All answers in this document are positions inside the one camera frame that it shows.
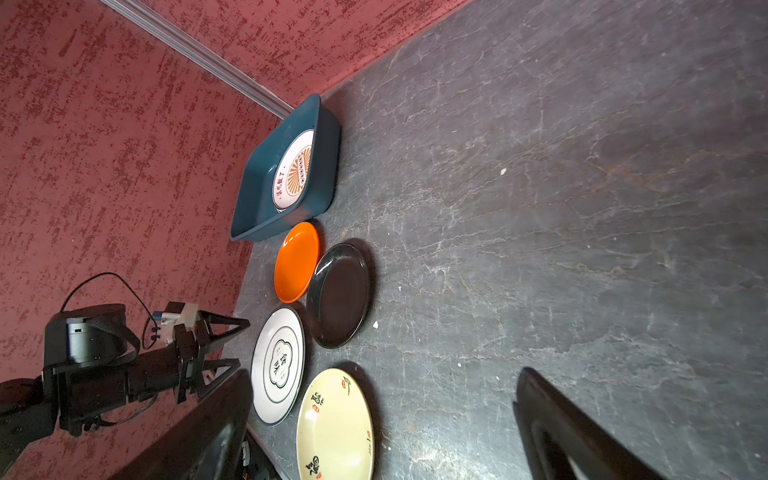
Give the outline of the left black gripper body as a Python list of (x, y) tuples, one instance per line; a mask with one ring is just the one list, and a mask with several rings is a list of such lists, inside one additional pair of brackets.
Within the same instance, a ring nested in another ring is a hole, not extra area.
[(172, 344), (145, 353), (126, 324), (126, 306), (102, 304), (56, 313), (45, 328), (42, 382), (59, 427), (77, 437), (115, 426), (103, 415), (171, 391), (191, 391), (197, 344), (192, 329), (174, 327)]

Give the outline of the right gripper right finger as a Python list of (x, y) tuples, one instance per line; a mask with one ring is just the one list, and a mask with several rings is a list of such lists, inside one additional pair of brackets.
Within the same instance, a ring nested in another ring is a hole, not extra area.
[(518, 376), (513, 411), (534, 479), (659, 479), (661, 475), (600, 427), (531, 367)]

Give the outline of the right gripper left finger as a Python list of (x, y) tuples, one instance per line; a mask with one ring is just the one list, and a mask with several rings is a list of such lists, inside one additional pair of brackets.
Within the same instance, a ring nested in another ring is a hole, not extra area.
[(252, 400), (250, 376), (239, 369), (112, 477), (236, 479)]

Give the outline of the white plate black flower outline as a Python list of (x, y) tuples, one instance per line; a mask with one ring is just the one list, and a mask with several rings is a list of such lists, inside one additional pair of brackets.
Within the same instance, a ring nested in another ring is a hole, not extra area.
[(305, 366), (306, 339), (296, 309), (283, 306), (263, 325), (253, 351), (253, 407), (267, 425), (282, 422), (291, 411)]

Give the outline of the pale yellow plate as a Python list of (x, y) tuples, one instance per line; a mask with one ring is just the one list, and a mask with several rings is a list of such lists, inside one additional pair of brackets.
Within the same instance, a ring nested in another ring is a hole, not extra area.
[(302, 479), (373, 477), (374, 428), (365, 395), (338, 368), (319, 373), (300, 405), (296, 458)]

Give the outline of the orange sunburst pattern plate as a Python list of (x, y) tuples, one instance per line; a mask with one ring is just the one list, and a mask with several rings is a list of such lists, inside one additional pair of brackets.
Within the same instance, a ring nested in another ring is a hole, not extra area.
[(305, 188), (310, 161), (314, 131), (305, 130), (290, 144), (281, 158), (272, 186), (272, 201), (278, 211), (294, 205)]

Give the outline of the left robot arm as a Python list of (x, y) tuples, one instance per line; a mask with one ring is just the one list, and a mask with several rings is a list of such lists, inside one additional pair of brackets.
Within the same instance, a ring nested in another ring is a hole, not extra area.
[(55, 314), (45, 329), (40, 376), (1, 385), (1, 469), (56, 428), (74, 437), (106, 428), (104, 414), (130, 403), (149, 408), (166, 391), (177, 403), (209, 396), (239, 367), (210, 352), (241, 334), (246, 319), (203, 311), (192, 328), (175, 325), (164, 348), (142, 352), (126, 324), (123, 304), (102, 304)]

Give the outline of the teal plastic bin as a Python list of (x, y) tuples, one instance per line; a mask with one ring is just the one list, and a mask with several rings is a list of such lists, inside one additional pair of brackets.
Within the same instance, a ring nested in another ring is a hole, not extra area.
[[(298, 201), (278, 211), (272, 201), (277, 166), (293, 140), (314, 131), (308, 179)], [(230, 226), (232, 241), (259, 242), (324, 213), (335, 190), (341, 126), (336, 116), (310, 95), (250, 155), (241, 179)]]

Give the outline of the left aluminium corner post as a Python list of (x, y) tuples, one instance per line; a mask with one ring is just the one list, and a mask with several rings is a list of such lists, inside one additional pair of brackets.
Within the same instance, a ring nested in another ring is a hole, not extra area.
[(125, 19), (280, 119), (294, 108), (141, 1), (101, 0)]

